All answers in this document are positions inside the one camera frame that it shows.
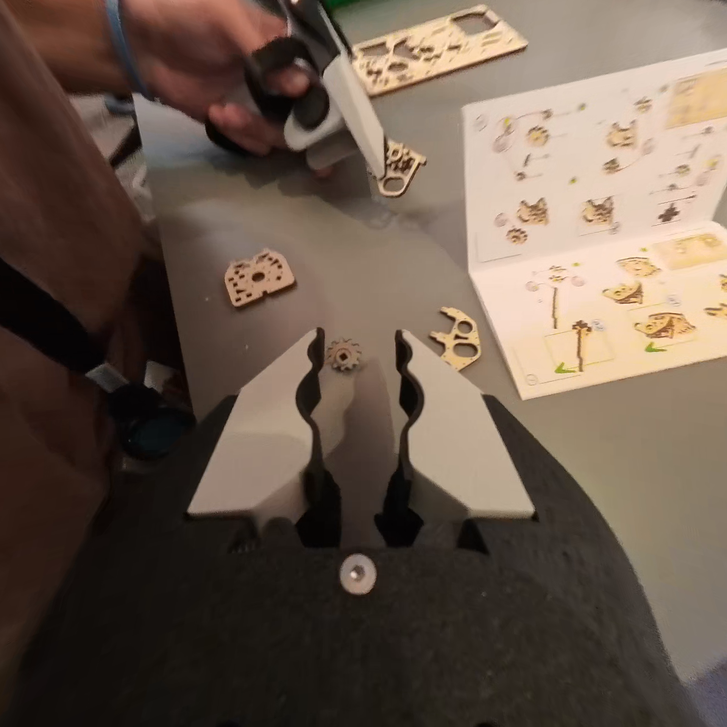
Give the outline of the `wooden part with round holes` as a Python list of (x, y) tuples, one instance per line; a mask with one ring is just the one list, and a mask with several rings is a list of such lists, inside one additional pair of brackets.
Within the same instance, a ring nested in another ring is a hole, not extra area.
[(432, 331), (429, 338), (441, 346), (441, 360), (461, 371), (482, 355), (477, 323), (455, 307), (442, 306), (439, 312), (450, 320), (451, 329), (448, 332)]

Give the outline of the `small wooden gear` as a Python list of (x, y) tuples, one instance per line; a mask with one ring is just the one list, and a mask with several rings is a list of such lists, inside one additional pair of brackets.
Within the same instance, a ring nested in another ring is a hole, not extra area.
[(326, 350), (326, 363), (334, 370), (348, 373), (359, 367), (362, 351), (358, 342), (352, 339), (336, 339)]

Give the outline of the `wooden laser-cut parts sheet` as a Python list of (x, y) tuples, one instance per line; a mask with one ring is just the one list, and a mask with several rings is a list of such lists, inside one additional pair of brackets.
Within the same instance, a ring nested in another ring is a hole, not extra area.
[(491, 8), (476, 5), (355, 44), (352, 64), (374, 98), (520, 52), (527, 45)]

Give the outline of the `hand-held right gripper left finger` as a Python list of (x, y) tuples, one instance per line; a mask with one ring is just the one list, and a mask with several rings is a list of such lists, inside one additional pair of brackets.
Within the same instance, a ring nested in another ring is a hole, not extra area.
[(324, 359), (325, 332), (317, 327), (241, 387), (189, 517), (340, 521), (340, 489), (314, 419)]

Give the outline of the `person's left hand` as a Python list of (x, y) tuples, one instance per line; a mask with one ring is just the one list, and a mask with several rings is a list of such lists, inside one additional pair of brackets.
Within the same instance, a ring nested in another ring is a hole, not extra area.
[(251, 55), (286, 36), (281, 18), (238, 1), (124, 2), (121, 16), (151, 95), (253, 155), (286, 148), (281, 125), (232, 100)]

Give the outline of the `blue wristband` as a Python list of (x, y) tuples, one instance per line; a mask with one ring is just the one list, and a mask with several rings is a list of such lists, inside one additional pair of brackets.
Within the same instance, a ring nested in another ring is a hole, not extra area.
[(147, 101), (154, 103), (156, 97), (143, 81), (140, 68), (134, 57), (131, 44), (126, 34), (123, 20), (123, 5), (121, 1), (103, 1), (111, 45), (128, 81), (129, 88)]

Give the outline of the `wooden model part with ring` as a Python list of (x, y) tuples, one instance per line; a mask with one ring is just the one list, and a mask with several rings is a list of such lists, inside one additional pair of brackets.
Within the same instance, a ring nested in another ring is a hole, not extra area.
[(426, 163), (425, 156), (404, 143), (386, 139), (384, 173), (376, 179), (378, 194), (383, 198), (400, 198)]

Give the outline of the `white instruction booklet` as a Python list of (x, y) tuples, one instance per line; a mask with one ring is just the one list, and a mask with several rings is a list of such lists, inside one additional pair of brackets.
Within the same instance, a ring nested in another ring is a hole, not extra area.
[(725, 358), (725, 50), (462, 115), (468, 271), (522, 400)]

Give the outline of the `black round device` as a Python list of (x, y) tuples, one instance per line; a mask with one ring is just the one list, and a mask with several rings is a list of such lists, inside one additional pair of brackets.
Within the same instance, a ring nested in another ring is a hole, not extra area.
[(171, 405), (153, 388), (127, 383), (106, 394), (123, 453), (142, 462), (166, 457), (196, 426), (193, 413)]

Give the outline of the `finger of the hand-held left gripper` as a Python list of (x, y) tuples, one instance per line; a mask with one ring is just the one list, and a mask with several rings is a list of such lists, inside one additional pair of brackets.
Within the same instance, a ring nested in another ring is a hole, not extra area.
[(314, 143), (305, 151), (307, 165), (314, 171), (332, 168), (352, 156), (361, 156), (361, 151), (353, 138), (326, 138)]
[(387, 138), (349, 55), (341, 51), (323, 71), (323, 86), (337, 106), (375, 177), (385, 177)]

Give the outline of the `dotted square wooden model part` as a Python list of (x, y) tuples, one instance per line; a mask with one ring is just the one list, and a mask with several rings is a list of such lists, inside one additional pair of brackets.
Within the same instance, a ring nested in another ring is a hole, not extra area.
[(232, 306), (240, 308), (289, 289), (296, 280), (285, 256), (264, 249), (250, 258), (232, 261), (224, 284)]

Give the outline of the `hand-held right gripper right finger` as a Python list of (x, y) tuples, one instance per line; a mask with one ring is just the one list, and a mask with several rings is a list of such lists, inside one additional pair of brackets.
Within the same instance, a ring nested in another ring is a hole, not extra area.
[(535, 506), (484, 393), (405, 329), (395, 366), (405, 421), (379, 519), (530, 519)]

